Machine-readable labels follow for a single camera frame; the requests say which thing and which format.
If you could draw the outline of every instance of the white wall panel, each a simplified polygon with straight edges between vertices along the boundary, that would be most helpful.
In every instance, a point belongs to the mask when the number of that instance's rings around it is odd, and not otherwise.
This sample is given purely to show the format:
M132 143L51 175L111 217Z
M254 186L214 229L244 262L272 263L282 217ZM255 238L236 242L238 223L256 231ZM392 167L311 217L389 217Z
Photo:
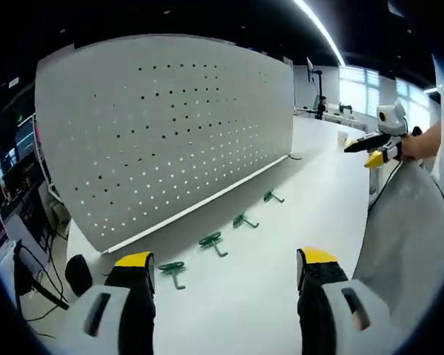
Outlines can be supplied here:
M280 61L202 38L67 48L36 74L44 156L103 251L290 152L292 82Z

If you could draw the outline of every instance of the human hand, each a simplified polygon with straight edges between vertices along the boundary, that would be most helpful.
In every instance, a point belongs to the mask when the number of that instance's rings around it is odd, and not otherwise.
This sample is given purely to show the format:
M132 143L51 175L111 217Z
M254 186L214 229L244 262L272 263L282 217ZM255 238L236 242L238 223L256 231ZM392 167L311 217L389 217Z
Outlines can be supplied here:
M401 139L401 159L418 159L420 154L419 142L416 137L407 136Z

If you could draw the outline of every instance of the green hook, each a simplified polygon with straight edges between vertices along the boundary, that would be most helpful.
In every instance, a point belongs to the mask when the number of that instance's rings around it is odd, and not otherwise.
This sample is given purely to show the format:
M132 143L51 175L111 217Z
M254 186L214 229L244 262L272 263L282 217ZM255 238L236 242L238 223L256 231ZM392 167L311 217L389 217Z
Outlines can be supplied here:
M184 290L186 286L179 286L178 278L176 275L184 270L184 263L182 261L177 261L175 263L164 264L158 267L164 274L171 274L172 281L175 284L177 290Z
M239 214L239 215L234 219L234 222L233 222L232 225L233 225L235 228L237 228L237 227L241 226L242 222L245 222L246 224L248 224L248 225L251 226L252 228L258 228L258 226L260 225L259 223L257 223L257 224L250 223L250 222L246 219L246 217L245 217L245 213Z
M274 198L276 201L278 201L279 203L283 203L284 199L279 199L278 197L276 197L273 194L273 189L269 190L264 196L263 196L263 201L268 202L270 201L272 198Z
M199 245L200 246L213 246L215 248L215 251L219 255L219 257L226 257L228 253L227 252L221 253L221 251L217 247L217 243L219 243L221 241L221 239L220 239L221 235L222 235L222 233L217 231L214 234L211 234L211 235L199 240Z

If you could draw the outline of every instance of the desk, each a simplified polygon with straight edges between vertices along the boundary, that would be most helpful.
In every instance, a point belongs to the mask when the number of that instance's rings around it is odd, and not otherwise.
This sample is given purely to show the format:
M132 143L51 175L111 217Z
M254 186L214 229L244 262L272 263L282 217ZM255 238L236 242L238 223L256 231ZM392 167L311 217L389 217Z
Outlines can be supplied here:
M293 152L238 188L168 226L117 250L93 251L71 222L67 258L83 254L96 283L126 254L150 250L156 264L182 260L177 291L156 271L155 354L299 354L296 312L296 249L313 246L336 255L348 277L354 273L366 227L369 171L365 152L343 154L337 132L364 132L308 118L294 118ZM264 203L275 187L283 204ZM247 210L258 229L232 228ZM222 251L200 250L198 240L221 231Z

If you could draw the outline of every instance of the ceiling light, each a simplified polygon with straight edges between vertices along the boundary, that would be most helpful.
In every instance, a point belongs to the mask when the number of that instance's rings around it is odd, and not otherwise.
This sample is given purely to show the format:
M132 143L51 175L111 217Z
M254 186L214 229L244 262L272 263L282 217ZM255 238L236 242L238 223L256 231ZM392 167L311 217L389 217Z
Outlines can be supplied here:
M34 113L33 113L30 117L26 118L24 121L20 122L20 124L18 125L18 127L21 127L21 126L23 126L25 123L27 123L27 122L33 117L33 115L34 115Z
M329 35L329 32L327 32L326 28L324 27L324 25L322 24L320 19L316 16L316 14L311 10L311 8L303 0L293 0L293 1L314 22L316 27L319 29L319 31L323 34L324 38L327 40L327 43L329 43L329 46L331 47L332 51L334 52L335 56L337 57L337 60L339 61L339 65L344 67L346 65L346 62L343 60L342 56L340 55L339 49L335 45L334 41L332 40L331 35Z
M432 94L433 92L437 92L436 87L432 87L431 89L426 89L423 91L425 94Z

